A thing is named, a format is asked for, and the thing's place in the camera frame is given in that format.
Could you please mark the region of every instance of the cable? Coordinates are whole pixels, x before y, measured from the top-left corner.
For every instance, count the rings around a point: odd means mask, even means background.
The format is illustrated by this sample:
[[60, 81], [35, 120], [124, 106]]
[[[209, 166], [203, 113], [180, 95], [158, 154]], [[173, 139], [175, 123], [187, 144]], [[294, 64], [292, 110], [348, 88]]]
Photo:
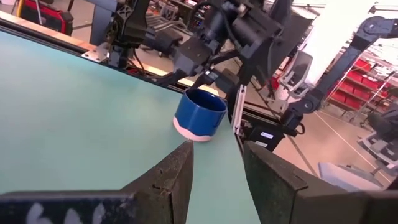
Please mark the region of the cable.
[[138, 62], [138, 64], [139, 64], [139, 66], [141, 66], [141, 70], [140, 70], [141, 75], [142, 75], [142, 76], [145, 76], [146, 71], [145, 71], [145, 69], [144, 69], [143, 64], [141, 63], [141, 60], [139, 60], [139, 58], [138, 58], [138, 56], [137, 56], [136, 49], [132, 49], [132, 53], [133, 53], [134, 57], [136, 58], [136, 60], [137, 60], [137, 62]]
[[75, 0], [70, 0], [69, 1], [69, 5], [68, 5], [68, 9], [67, 9], [68, 12], [70, 12], [72, 10], [72, 6], [73, 6], [74, 2], [75, 2]]
[[216, 9], [222, 16], [223, 16], [223, 20], [224, 20], [224, 24], [225, 24], [225, 28], [226, 31], [228, 33], [228, 37], [229, 39], [231, 39], [232, 43], [235, 45], [235, 47], [237, 48], [238, 51], [240, 51], [242, 49], [241, 44], [238, 42], [238, 40], [236, 39], [235, 35], [232, 32], [231, 26], [229, 25], [229, 21], [228, 18], [226, 17], [225, 12], [222, 10], [222, 8], [216, 6], [213, 3], [210, 2], [202, 2], [199, 4], [196, 4], [193, 9], [192, 12], [190, 14], [189, 20], [188, 20], [188, 24], [191, 23], [192, 19], [195, 17], [195, 14], [199, 11], [199, 9], [203, 6], [211, 6], [214, 9]]
[[305, 134], [305, 126], [304, 126], [304, 124], [300, 123], [300, 124], [298, 124], [298, 126], [301, 127], [301, 132], [296, 130], [297, 134]]
[[267, 52], [267, 76], [266, 78], [268, 78], [270, 75], [272, 76], [273, 74], [271, 74], [271, 55], [272, 55], [272, 48], [274, 46], [274, 40], [270, 43], [269, 48], [268, 48], [268, 52]]
[[17, 8], [17, 17], [21, 18], [21, 14], [22, 14], [22, 7], [25, 4], [25, 0], [19, 0], [18, 2], [18, 8]]
[[357, 67], [357, 68], [354, 68], [354, 69], [351, 69], [351, 70], [349, 70], [349, 72], [355, 72], [355, 71], [357, 71], [357, 70], [362, 70], [362, 69], [364, 69], [365, 67], [367, 67], [368, 65], [364, 65], [364, 66], [362, 66], [362, 67]]
[[43, 25], [42, 13], [40, 12], [40, 6], [39, 6], [39, 0], [35, 0], [35, 1], [36, 1], [36, 7], [37, 7], [37, 16], [39, 17], [39, 24]]
[[14, 5], [12, 6], [12, 10], [11, 10], [11, 15], [13, 15], [13, 13], [14, 13], [14, 10], [15, 10], [15, 7], [17, 6], [17, 3], [18, 3], [19, 1], [15, 1], [14, 2]]

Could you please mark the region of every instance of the floor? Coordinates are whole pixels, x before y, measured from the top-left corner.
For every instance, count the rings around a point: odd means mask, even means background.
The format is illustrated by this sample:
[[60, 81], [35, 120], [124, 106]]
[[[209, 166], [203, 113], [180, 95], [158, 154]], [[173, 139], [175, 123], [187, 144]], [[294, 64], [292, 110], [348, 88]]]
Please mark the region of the floor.
[[[54, 5], [59, 9], [66, 9], [68, 1], [55, 0]], [[10, 13], [12, 6], [0, 4], [0, 10]], [[92, 13], [93, 5], [91, 3], [75, 0], [75, 5], [72, 8], [72, 15], [75, 18], [74, 27], [91, 23]], [[90, 33], [90, 27], [86, 27], [74, 30], [72, 36], [88, 42]], [[172, 62], [158, 57], [156, 52], [139, 50], [137, 53], [143, 63], [155, 65], [165, 71], [173, 69]], [[239, 68], [234, 61], [223, 63], [218, 68], [222, 69], [223, 67], [232, 71]], [[248, 87], [246, 101], [265, 106], [262, 97], [252, 85]], [[340, 117], [340, 115], [341, 111], [332, 105], [306, 115], [303, 121], [306, 133], [295, 138], [284, 138], [274, 152], [313, 175], [319, 175], [318, 162], [350, 164], [368, 172], [373, 171], [376, 168], [374, 158], [356, 143], [358, 136], [364, 136], [369, 131], [348, 123], [347, 117]], [[393, 179], [383, 172], [377, 173], [376, 178], [385, 186]]]

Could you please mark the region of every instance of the table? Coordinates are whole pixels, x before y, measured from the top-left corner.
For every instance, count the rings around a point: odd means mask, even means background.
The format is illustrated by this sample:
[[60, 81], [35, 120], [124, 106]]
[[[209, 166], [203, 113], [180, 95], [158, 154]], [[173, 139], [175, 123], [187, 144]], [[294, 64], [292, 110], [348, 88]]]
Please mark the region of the table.
[[[0, 44], [0, 194], [120, 189], [184, 141], [179, 93], [3, 32]], [[187, 223], [259, 223], [227, 119], [194, 157]]]

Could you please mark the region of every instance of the mug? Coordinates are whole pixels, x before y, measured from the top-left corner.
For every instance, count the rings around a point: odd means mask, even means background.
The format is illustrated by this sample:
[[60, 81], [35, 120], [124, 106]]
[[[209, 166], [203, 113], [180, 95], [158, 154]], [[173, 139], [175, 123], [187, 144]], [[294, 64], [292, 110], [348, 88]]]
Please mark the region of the mug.
[[175, 129], [187, 139], [210, 141], [227, 111], [226, 103], [201, 89], [187, 89], [174, 114]]

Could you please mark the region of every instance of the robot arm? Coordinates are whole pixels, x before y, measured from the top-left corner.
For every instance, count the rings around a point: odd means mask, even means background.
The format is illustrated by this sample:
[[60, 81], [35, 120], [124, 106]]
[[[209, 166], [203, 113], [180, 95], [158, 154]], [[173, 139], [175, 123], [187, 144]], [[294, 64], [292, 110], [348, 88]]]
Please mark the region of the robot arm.
[[[213, 65], [233, 56], [238, 56], [243, 61], [238, 75], [245, 85], [254, 74], [260, 80], [268, 79], [269, 69], [263, 62], [264, 53], [269, 51], [283, 31], [282, 24], [289, 18], [292, 0], [276, 1], [269, 14], [248, 2], [220, 2], [220, 5], [202, 2], [194, 7], [192, 17], [203, 6], [211, 8], [195, 35], [180, 46], [162, 46], [162, 43], [155, 42], [154, 38], [147, 41], [150, 36], [154, 36], [146, 35], [148, 29], [145, 12], [149, 0], [127, 0], [124, 4], [118, 4], [107, 34], [107, 41], [111, 45], [108, 64], [118, 68], [126, 67], [129, 49], [138, 48], [145, 42], [146, 45], [150, 44], [148, 47], [152, 49], [164, 50], [167, 47], [173, 52], [174, 70], [170, 75], [159, 79], [157, 84], [160, 85], [173, 84], [181, 78], [196, 74], [209, 73]], [[221, 47], [228, 39], [235, 45], [236, 50], [232, 54], [220, 57]]]
[[304, 114], [313, 113], [320, 108], [324, 97], [327, 96], [334, 84], [342, 78], [370, 45], [379, 38], [396, 37], [398, 37], [398, 19], [385, 19], [380, 16], [366, 19], [360, 25], [345, 53], [331, 68], [330, 72], [301, 100], [289, 105], [281, 117], [282, 123], [290, 129], [295, 129], [300, 124]]

